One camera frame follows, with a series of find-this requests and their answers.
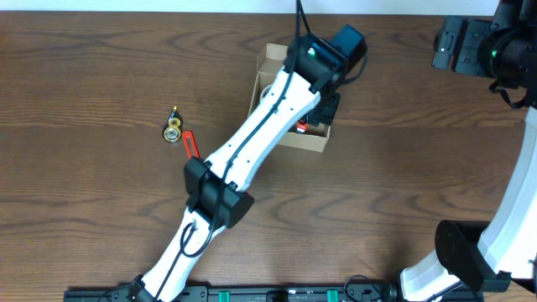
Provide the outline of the black gold correction tape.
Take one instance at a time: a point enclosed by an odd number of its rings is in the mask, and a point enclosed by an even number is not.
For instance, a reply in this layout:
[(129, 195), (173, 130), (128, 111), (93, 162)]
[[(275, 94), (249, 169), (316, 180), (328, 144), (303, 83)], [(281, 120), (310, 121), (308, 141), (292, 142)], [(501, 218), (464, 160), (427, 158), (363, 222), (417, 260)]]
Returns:
[(168, 143), (177, 143), (183, 133), (183, 118), (181, 117), (178, 107), (174, 107), (167, 119), (162, 132), (163, 139)]

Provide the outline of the white tape roll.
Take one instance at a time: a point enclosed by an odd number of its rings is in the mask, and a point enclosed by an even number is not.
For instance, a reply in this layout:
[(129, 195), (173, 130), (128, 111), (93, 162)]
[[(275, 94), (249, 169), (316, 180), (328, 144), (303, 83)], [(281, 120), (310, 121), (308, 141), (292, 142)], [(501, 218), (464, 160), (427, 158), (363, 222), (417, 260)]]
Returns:
[(266, 96), (270, 93), (271, 91), (271, 88), (272, 88), (272, 84), (266, 86), (260, 93), (260, 97), (259, 97), (259, 103), (263, 103), (264, 99), (266, 98)]

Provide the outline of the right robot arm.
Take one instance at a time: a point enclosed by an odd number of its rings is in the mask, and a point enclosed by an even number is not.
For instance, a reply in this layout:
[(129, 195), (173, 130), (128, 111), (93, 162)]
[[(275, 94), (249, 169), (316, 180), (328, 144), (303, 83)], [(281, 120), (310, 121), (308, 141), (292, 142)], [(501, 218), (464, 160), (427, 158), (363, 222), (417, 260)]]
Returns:
[(393, 172), (408, 195), (389, 205), (399, 231), (443, 219), (488, 220), (476, 250), (494, 273), (536, 276), (536, 112), (510, 113), (484, 83), (412, 65), (405, 136)]

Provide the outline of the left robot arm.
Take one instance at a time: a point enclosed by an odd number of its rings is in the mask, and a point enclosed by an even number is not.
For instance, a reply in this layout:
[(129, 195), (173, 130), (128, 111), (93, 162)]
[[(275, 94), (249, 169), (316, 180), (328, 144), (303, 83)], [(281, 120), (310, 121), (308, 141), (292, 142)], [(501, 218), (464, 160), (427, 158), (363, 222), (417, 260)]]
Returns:
[(207, 159), (184, 167), (189, 195), (180, 228), (159, 261), (129, 286), (129, 301), (172, 301), (211, 241), (234, 227), (254, 199), (253, 176), (282, 137), (330, 98), (367, 53), (364, 36), (350, 25), (329, 40), (298, 36), (265, 98), (243, 125)]

